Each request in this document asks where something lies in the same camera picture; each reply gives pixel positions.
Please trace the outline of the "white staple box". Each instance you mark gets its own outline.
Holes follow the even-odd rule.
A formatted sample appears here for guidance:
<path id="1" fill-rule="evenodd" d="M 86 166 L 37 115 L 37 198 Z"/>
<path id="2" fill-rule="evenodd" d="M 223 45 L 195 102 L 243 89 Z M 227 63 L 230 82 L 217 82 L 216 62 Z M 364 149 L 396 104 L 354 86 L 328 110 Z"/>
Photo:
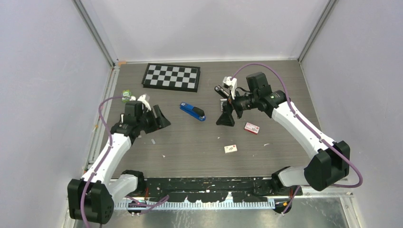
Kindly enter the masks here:
<path id="1" fill-rule="evenodd" d="M 237 146 L 234 144 L 234 145 L 228 145 L 228 146 L 225 146 L 224 147 L 224 152 L 225 153 L 232 153 L 232 152 L 236 152 L 238 149 L 237 149 Z"/>

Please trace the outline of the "blue stapler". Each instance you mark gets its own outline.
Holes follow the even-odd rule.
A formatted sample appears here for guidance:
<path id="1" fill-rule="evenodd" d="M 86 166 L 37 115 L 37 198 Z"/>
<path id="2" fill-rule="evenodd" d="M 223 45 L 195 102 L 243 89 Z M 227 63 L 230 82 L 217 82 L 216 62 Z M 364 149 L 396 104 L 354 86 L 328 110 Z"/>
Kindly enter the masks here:
<path id="1" fill-rule="evenodd" d="M 183 110 L 184 112 L 186 112 L 187 114 L 189 114 L 190 116 L 198 119 L 199 121 L 205 121 L 206 120 L 206 116 L 205 116 L 205 112 L 193 105 L 190 105 L 188 103 L 185 102 L 181 102 L 180 104 L 180 109 Z"/>

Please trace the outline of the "black stapler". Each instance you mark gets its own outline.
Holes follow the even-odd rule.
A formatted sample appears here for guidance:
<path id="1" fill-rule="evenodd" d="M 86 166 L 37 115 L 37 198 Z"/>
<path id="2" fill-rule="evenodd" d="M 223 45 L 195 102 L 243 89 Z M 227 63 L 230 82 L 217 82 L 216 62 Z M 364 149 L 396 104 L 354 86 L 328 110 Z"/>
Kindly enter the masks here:
<path id="1" fill-rule="evenodd" d="M 222 87 L 221 85 L 215 86 L 214 91 L 217 92 L 223 99 L 226 99 L 226 100 L 231 99 L 230 91 L 228 89 Z"/>

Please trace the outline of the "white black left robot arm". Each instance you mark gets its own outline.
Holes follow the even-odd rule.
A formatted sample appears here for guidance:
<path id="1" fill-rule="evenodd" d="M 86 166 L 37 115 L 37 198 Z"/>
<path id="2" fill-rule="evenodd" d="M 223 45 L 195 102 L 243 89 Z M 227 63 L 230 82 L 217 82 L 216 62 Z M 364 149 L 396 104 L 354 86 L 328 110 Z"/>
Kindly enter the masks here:
<path id="1" fill-rule="evenodd" d="M 127 102 L 119 121 L 110 128 L 107 143 L 95 163 L 80 179 L 72 179 L 67 185 L 70 217 L 87 226 L 91 222 L 103 225 L 111 219 L 115 204 L 124 197 L 142 196 L 146 181 L 141 171 L 125 170 L 117 180 L 111 178 L 141 132 L 152 133 L 170 124 L 159 105 Z"/>

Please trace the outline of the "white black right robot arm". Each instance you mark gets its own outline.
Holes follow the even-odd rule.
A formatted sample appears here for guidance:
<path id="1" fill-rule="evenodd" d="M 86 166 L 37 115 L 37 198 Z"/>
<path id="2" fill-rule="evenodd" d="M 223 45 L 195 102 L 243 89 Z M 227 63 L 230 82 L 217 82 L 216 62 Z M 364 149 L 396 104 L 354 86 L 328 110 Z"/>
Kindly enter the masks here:
<path id="1" fill-rule="evenodd" d="M 286 94 L 273 92 L 264 73 L 247 76 L 248 90 L 241 95 L 237 80 L 225 77 L 214 90 L 225 99 L 222 114 L 216 124 L 235 125 L 232 112 L 241 118 L 246 110 L 258 109 L 283 126 L 303 147 L 310 162 L 302 167 L 285 167 L 271 175 L 271 188 L 278 195 L 285 194 L 291 186 L 309 185 L 317 191 L 335 184 L 349 174 L 350 147 L 344 141 L 336 142 L 319 131 L 307 120 Z"/>

